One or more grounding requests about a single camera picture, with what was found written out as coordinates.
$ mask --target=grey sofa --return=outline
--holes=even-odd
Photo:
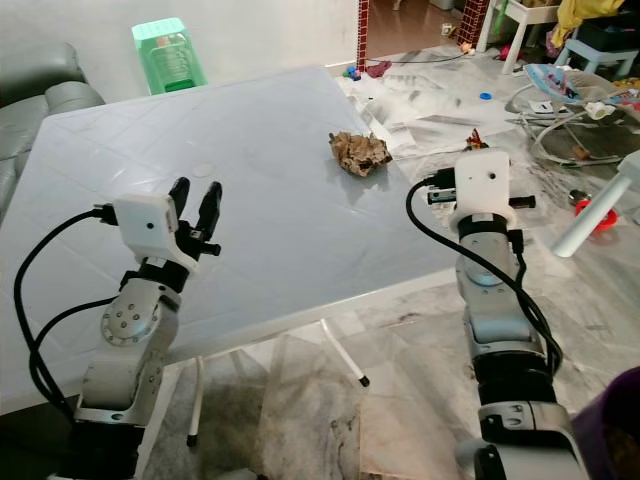
[[[66,43],[0,57],[0,222],[48,115],[103,105]]]

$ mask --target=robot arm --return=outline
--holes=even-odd
[[[70,454],[53,479],[133,478],[137,450],[162,381],[163,360],[178,330],[180,293],[215,229],[222,187],[214,182],[195,227],[178,218],[189,181],[169,195],[129,195],[105,205],[107,223],[140,262],[101,319],[101,341],[85,374],[74,414]]]
[[[510,204],[531,202],[509,199],[508,155],[496,149],[470,152],[438,175],[425,185],[435,183],[446,194],[430,192],[429,198],[457,201],[450,227],[460,245],[515,278],[518,265],[509,243],[518,243],[518,235],[509,230],[515,223]],[[456,275],[467,304],[465,332],[482,404],[482,440],[461,444],[458,464],[476,479],[587,480],[569,415],[556,402],[540,335],[515,291],[464,255]]]

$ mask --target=white pipe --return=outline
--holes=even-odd
[[[553,245],[551,251],[559,257],[570,257],[575,253],[593,229],[609,213],[622,194],[631,185],[631,179],[618,173],[598,196],[576,217],[573,224]]]
[[[320,324],[322,325],[322,329],[324,330],[324,333],[327,335],[329,342],[331,342],[331,345],[333,345],[333,348],[335,348],[336,351],[340,354],[340,356],[348,365],[348,367],[351,369],[351,371],[356,376],[358,381],[362,384],[363,387],[368,386],[369,379],[362,372],[362,370],[360,370],[360,367],[356,365],[356,362],[353,361],[353,358],[351,358],[351,355],[349,355],[347,351],[344,349],[344,347],[340,344],[340,342],[336,340],[336,337],[333,336],[333,333],[331,333],[331,330],[329,330],[329,326],[327,325],[327,322],[325,321],[324,318],[320,320]]]
[[[191,413],[191,426],[187,445],[190,447],[196,444],[198,436],[198,426],[200,425],[200,411],[202,410],[202,399],[204,397],[204,361],[201,356],[196,357],[196,395],[193,399],[193,411]]]

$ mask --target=white wall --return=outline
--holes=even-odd
[[[0,52],[66,41],[107,102],[146,95],[131,27],[180,17],[209,83],[353,62],[358,0],[0,0]]]

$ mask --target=green plastic stool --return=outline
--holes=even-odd
[[[141,23],[131,31],[152,95],[207,84],[182,20]]]

